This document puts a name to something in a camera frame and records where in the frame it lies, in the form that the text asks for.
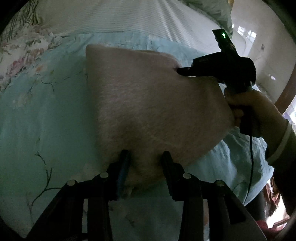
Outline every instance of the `metal screw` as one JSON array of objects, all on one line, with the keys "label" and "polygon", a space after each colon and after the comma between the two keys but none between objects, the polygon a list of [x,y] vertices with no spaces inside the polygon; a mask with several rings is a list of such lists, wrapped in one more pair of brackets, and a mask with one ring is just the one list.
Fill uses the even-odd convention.
[{"label": "metal screw", "polygon": [[190,179],[191,178],[191,175],[189,173],[184,173],[182,175],[185,179]]},{"label": "metal screw", "polygon": [[100,174],[100,177],[101,178],[107,178],[109,176],[109,174],[107,173],[107,172],[102,172],[101,174]]},{"label": "metal screw", "polygon": [[75,184],[76,184],[76,181],[75,180],[69,180],[69,181],[67,181],[67,185],[70,186],[70,187],[74,186]]},{"label": "metal screw", "polygon": [[225,182],[223,182],[222,180],[216,180],[215,184],[219,187],[223,187],[225,185]]}]

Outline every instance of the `brown towel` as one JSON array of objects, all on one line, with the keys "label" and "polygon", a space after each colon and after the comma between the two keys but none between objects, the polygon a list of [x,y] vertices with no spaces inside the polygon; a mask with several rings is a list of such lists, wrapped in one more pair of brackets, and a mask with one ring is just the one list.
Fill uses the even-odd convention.
[{"label": "brown towel", "polygon": [[100,156],[107,168],[122,149],[131,151],[128,186],[163,178],[159,157],[165,150],[185,167],[233,126],[217,80],[178,75],[170,55],[88,45],[86,58]]}]

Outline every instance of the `floor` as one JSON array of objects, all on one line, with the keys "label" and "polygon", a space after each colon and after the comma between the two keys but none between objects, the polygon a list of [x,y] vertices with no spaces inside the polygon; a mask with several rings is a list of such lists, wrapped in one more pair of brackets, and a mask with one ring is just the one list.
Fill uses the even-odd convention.
[{"label": "floor", "polygon": [[231,18],[232,41],[238,53],[253,60],[256,82],[275,102],[294,69],[296,44],[277,15],[262,0],[235,0]]}]

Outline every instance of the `bed sheet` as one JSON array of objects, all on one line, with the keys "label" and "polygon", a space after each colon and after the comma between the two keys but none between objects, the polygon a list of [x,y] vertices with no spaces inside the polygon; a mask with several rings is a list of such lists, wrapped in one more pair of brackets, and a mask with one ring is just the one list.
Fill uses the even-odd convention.
[{"label": "bed sheet", "polygon": [[[182,44],[135,32],[78,34],[62,39],[21,71],[0,98],[0,216],[25,237],[68,180],[102,171],[87,88],[86,45],[154,50],[174,55],[182,66],[203,53]],[[251,161],[249,138],[232,129],[216,147],[185,168],[199,179],[224,180],[247,204],[272,176],[266,143],[253,138],[254,175],[246,199]],[[182,202],[169,196],[166,182],[110,203],[115,240],[177,240]]]}]

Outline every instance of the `dark sleeve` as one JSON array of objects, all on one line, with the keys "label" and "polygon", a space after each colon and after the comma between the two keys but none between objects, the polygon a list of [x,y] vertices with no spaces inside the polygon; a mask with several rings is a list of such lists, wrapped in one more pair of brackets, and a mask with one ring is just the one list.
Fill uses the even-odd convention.
[{"label": "dark sleeve", "polygon": [[292,130],[280,157],[271,164],[274,181],[282,195],[287,214],[292,215],[296,207],[296,134]]}]

